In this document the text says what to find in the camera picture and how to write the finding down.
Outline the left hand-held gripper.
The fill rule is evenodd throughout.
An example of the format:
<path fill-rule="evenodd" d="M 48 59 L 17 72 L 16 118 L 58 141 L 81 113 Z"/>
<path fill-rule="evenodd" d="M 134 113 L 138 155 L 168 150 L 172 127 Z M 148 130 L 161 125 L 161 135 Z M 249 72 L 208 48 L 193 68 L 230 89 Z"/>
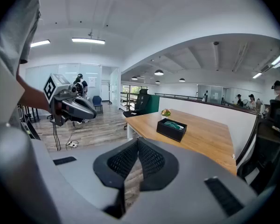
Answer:
<path fill-rule="evenodd" d="M 77 96 L 76 86 L 62 74 L 51 73 L 44 85 L 43 92 L 52 114 L 50 121 L 56 126 L 62 126 L 68 119 L 94 119 L 97 115 L 91 103 L 87 99 Z"/>

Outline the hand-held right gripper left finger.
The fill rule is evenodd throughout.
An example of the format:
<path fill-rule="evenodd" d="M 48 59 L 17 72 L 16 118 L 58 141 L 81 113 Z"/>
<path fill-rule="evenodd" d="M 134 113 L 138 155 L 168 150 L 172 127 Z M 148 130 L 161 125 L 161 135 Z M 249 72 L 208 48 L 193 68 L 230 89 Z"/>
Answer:
<path fill-rule="evenodd" d="M 137 159 L 138 139 L 135 138 L 101 154 L 93 163 L 93 171 L 102 184 L 118 191 L 113 204 L 104 209 L 115 218 L 121 218 L 126 212 L 124 182 Z"/>

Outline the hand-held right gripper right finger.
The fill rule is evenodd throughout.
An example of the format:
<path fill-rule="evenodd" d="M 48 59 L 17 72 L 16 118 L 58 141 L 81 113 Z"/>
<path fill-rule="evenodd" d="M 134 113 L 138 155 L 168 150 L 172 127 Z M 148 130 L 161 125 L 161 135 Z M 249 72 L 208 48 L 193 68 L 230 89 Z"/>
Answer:
<path fill-rule="evenodd" d="M 140 191 L 162 190 L 179 172 L 179 162 L 173 154 L 144 138 L 138 138 L 138 158 L 143 173 Z"/>

